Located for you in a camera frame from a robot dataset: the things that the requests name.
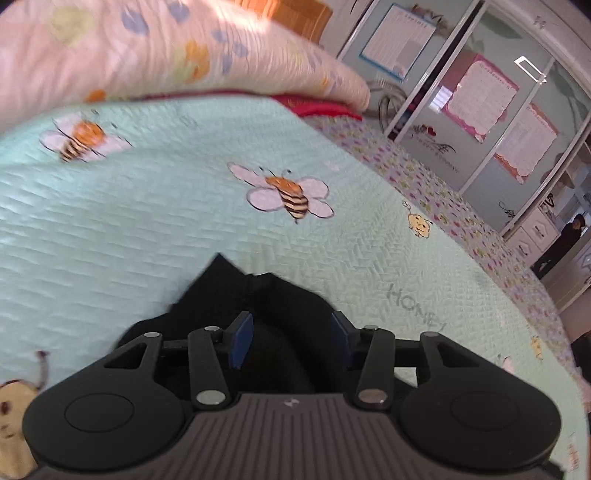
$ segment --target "person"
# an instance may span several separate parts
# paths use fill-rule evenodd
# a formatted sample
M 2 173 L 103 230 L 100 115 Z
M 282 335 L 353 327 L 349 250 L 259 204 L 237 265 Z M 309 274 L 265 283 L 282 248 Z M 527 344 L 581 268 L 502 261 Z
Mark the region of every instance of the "person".
M 581 232 L 585 227 L 585 217 L 578 214 L 571 223 L 567 223 L 550 248 L 531 267 L 536 277 L 542 279 L 552 268 L 574 247 L 581 238 Z

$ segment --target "cabinet drawer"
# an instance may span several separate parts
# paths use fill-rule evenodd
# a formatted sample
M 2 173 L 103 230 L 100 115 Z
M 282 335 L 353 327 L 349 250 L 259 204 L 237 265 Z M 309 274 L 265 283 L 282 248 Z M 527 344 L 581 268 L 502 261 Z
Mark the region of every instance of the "cabinet drawer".
M 521 227 L 542 252 L 560 236 L 552 221 L 538 208 L 527 216 Z
M 507 240 L 507 245 L 513 249 L 527 264 L 531 267 L 542 254 L 542 250 L 535 244 L 533 239 L 522 228 L 517 231 Z

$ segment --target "gray ribbed cover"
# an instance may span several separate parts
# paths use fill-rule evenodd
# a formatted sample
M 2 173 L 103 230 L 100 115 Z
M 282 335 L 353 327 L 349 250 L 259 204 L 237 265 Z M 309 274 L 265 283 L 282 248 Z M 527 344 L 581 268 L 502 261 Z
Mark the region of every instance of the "gray ribbed cover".
M 161 456 L 99 475 L 52 468 L 31 480 L 463 480 L 494 476 L 456 472 L 418 454 L 387 416 L 349 406 L 341 394 L 245 394 L 225 411 L 195 417 Z M 506 480 L 552 477 L 541 469 Z

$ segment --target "framed poster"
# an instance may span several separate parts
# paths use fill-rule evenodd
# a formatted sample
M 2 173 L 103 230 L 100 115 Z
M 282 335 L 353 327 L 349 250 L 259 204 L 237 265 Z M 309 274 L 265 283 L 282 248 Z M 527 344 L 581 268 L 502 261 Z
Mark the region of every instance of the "framed poster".
M 558 130 L 544 113 L 530 103 L 495 152 L 511 176 L 523 184 L 558 136 Z
M 518 90 L 515 82 L 478 54 L 441 111 L 483 143 Z
M 360 56 L 403 82 L 436 28 L 435 23 L 394 4 Z

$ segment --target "circular pad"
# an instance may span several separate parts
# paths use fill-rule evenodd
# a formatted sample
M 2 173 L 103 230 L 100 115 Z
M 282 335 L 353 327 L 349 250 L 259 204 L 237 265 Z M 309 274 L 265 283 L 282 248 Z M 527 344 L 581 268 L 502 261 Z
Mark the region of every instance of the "circular pad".
M 177 397 L 151 378 L 130 369 L 89 368 L 39 395 L 22 432 L 41 463 L 105 472 L 162 452 L 184 421 Z
M 454 468 L 510 472 L 546 460 L 560 434 L 556 406 L 498 370 L 437 371 L 404 399 L 404 433 L 427 456 Z
M 89 433 L 115 430 L 130 421 L 134 405 L 125 397 L 96 393 L 74 400 L 66 409 L 66 420 L 75 429 Z

